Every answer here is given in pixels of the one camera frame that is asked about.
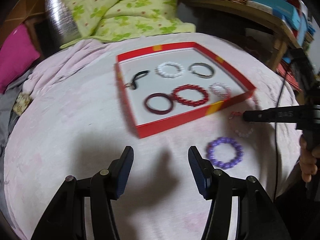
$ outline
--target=black cable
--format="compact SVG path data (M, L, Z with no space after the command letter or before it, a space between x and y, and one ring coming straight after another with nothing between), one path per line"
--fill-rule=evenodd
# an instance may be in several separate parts
M280 93L279 93L279 97L278 97L278 101L277 101L276 107L279 106L280 98L281 98L282 91L283 91L283 88L284 88L285 78L287 76L289 68L290 68L290 65L288 66L288 68L287 68L287 70L285 72L285 75L284 75L284 78L283 78L282 87L281 87L281 90L280 90ZM279 153L278 153L278 144L277 144L277 122L275 123L275 144L276 144L276 183L275 183L275 190L274 190L274 193L273 193L273 202L276 201L277 188L278 188L278 176L279 176Z

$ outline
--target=gray cloth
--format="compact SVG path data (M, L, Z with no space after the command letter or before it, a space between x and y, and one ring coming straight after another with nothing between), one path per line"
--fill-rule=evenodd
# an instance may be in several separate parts
M11 226L13 226L13 224L4 196L4 149L7 145L9 135L18 120L18 115L12 111L12 108L22 90L23 82L25 82L30 73L31 70L28 70L23 76L13 81L4 94L0 94L0 209Z

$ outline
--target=pink pillow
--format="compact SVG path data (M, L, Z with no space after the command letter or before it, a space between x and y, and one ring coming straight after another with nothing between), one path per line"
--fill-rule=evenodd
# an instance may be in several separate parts
M40 57L33 46L24 24L16 27L0 49L0 93L15 79L22 76Z

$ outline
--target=purple beaded bracelet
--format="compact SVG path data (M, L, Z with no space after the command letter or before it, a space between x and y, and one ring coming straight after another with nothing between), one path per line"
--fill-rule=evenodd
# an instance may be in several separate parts
M218 146L220 143L230 143L236 149L236 151L237 151L236 157L234 159L230 160L230 162L223 163L222 161L218 161L215 158L214 148L216 146ZM235 141L235 139L229 138L229 137L219 137L218 139L209 143L207 153L209 156L209 160L211 161L213 166L217 166L219 168L227 170L227 169L233 168L239 162L242 161L242 157L244 155L242 149L243 149L242 146L237 141Z

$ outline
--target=finger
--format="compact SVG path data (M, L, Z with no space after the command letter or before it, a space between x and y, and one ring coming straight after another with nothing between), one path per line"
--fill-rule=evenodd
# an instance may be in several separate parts
M302 173L302 180L304 182L310 182L311 181L311 175L310 174L305 174L304 172Z
M302 162L299 162L301 171L306 174L315 175L318 171L318 167L314 164L305 164Z
M320 158L320 144L313 149L312 155L316 158Z
M300 162L304 164L316 164L317 159L306 149L300 150Z
M306 149L306 148L307 148L307 142L306 142L306 140L304 139L303 135L300 136L299 144L300 144L301 148L303 148L303 149Z

